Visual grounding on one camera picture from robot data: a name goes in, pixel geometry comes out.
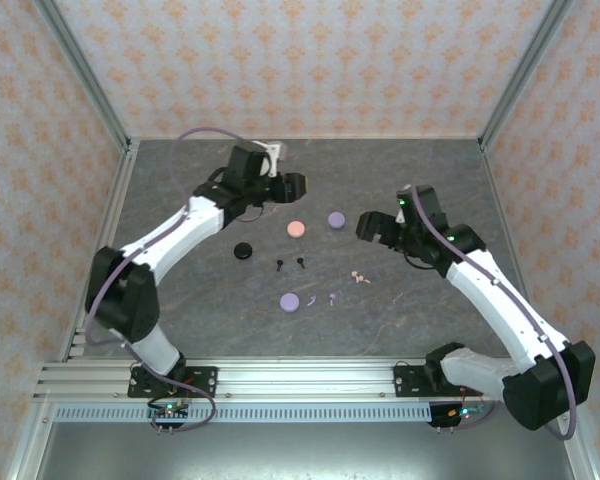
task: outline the metal corner post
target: metal corner post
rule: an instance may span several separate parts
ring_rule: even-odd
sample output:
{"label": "metal corner post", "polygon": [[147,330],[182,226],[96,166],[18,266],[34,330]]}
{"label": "metal corner post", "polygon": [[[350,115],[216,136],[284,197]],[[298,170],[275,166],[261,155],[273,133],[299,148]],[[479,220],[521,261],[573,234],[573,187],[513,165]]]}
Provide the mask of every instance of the metal corner post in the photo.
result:
{"label": "metal corner post", "polygon": [[483,152],[493,142],[509,113],[513,110],[518,97],[529,78],[531,78],[536,65],[547,50],[551,39],[562,25],[562,20],[573,3],[573,0],[554,0],[547,10],[547,13],[540,22],[538,31],[522,55],[520,63],[518,63],[511,76],[511,80],[509,80],[504,93],[493,110],[484,133],[478,138],[478,143]]}
{"label": "metal corner post", "polygon": [[[118,161],[118,171],[112,181],[109,189],[109,196],[105,205],[105,210],[100,221],[100,232],[97,240],[94,242],[91,257],[96,251],[105,245],[111,245],[115,236],[116,227],[122,212],[124,198],[131,179],[131,173],[135,164],[136,155],[138,153],[138,142],[132,141],[125,148]],[[73,322],[67,331],[63,342],[62,356],[59,360],[66,361],[75,356],[81,356],[84,353],[85,337],[84,337],[84,321],[86,318],[84,311],[84,302],[87,295],[88,284],[87,272],[82,281],[82,292],[79,296],[78,303],[74,309]]]}
{"label": "metal corner post", "polygon": [[[558,417],[558,425],[567,430],[567,414]],[[571,440],[564,443],[575,480],[600,480],[600,451],[596,446],[595,420],[588,405],[578,407],[578,428]]]}
{"label": "metal corner post", "polygon": [[55,403],[31,404],[20,441],[9,466],[6,476],[8,480],[32,480],[38,477],[55,414]]}
{"label": "metal corner post", "polygon": [[104,93],[96,75],[91,70],[87,62],[87,57],[78,45],[57,3],[55,0],[33,0],[33,2],[37,5],[40,14],[46,20],[69,63],[71,63],[71,66],[80,78],[87,94],[100,113],[107,130],[109,130],[111,137],[120,150],[126,149],[129,139],[124,131],[124,127],[111,103],[109,103],[109,99]]}
{"label": "metal corner post", "polygon": [[502,228],[504,230],[504,237],[507,241],[507,247],[509,247],[509,252],[511,253],[511,258],[513,260],[513,268],[516,272],[516,279],[518,280],[518,287],[520,293],[527,300],[529,299],[529,291],[527,290],[527,281],[522,273],[522,269],[520,268],[520,262],[518,261],[518,256],[516,255],[516,249],[513,244],[513,238],[511,236],[511,227],[509,222],[507,221],[507,216],[504,214],[504,209],[502,208],[502,202],[500,202],[500,193],[498,192],[498,186],[496,185],[495,179],[493,177],[493,172],[491,171],[491,166],[489,165],[489,161],[487,159],[486,152],[482,152],[482,164],[484,165],[485,172],[487,174],[487,178],[489,179],[489,186],[491,187],[491,192],[493,193],[493,199],[496,204],[496,209],[498,210],[498,217],[500,217],[500,222],[502,223]]}

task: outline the orange floral pattern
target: orange floral pattern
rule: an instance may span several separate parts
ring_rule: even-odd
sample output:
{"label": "orange floral pattern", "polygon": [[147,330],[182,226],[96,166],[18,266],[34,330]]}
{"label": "orange floral pattern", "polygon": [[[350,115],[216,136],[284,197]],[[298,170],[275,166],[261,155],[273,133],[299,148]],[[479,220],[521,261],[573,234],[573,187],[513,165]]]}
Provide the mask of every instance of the orange floral pattern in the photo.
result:
{"label": "orange floral pattern", "polygon": [[596,352],[600,427],[599,52],[600,0],[576,2],[488,153],[536,307]]}
{"label": "orange floral pattern", "polygon": [[34,2],[0,1],[0,478],[68,333],[118,157]]}
{"label": "orange floral pattern", "polygon": [[476,137],[551,0],[59,3],[131,136]]}

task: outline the small pink object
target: small pink object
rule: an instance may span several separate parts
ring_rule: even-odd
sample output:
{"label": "small pink object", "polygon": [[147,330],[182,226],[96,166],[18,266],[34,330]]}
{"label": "small pink object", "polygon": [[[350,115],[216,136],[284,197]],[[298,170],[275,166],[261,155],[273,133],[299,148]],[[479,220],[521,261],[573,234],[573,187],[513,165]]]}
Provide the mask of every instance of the small pink object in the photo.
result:
{"label": "small pink object", "polygon": [[298,222],[297,220],[291,222],[289,225],[287,225],[287,233],[290,237],[300,238],[302,235],[304,235],[304,223]]}

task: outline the purple disc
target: purple disc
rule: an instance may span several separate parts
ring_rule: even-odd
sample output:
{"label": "purple disc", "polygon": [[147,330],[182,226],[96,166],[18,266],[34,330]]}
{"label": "purple disc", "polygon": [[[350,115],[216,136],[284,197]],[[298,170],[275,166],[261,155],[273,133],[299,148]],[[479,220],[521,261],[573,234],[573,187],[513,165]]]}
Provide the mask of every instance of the purple disc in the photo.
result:
{"label": "purple disc", "polygon": [[300,306],[300,299],[295,293],[285,293],[280,297],[280,308],[287,313],[295,312]]}
{"label": "purple disc", "polygon": [[333,212],[329,215],[329,226],[331,228],[342,228],[344,227],[344,215],[340,212]]}

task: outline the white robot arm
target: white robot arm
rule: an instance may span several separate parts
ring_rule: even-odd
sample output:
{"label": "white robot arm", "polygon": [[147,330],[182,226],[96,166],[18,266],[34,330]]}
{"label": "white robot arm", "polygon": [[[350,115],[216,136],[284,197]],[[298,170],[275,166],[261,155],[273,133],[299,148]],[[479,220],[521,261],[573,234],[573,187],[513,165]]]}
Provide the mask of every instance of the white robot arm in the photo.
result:
{"label": "white robot arm", "polygon": [[284,154],[281,143],[238,143],[228,166],[216,171],[218,175],[222,173],[220,181],[210,178],[200,185],[187,205],[148,235],[120,250],[104,247],[96,253],[87,290],[87,311],[112,272],[126,262],[96,305],[95,316],[158,374],[182,382],[185,362],[158,325],[157,286],[191,249],[228,226],[248,206],[262,206],[268,201],[291,203],[305,194],[303,175],[278,172],[278,161]]}
{"label": "white robot arm", "polygon": [[[595,355],[585,342],[572,345],[549,325],[502,274],[484,242],[467,225],[449,227],[433,188],[417,188],[429,223],[468,258],[456,256],[423,224],[409,189],[397,193],[401,210],[397,217],[380,212],[364,213],[358,222],[358,238],[379,243],[432,266],[460,290],[504,344],[510,358],[491,358],[464,345],[445,345],[426,357],[425,370],[434,389],[451,384],[466,386],[505,403],[520,424],[535,430],[568,409],[566,387],[549,341],[566,365],[577,404],[586,400]],[[487,278],[469,262],[494,276]],[[543,331],[538,335],[506,287]]]}

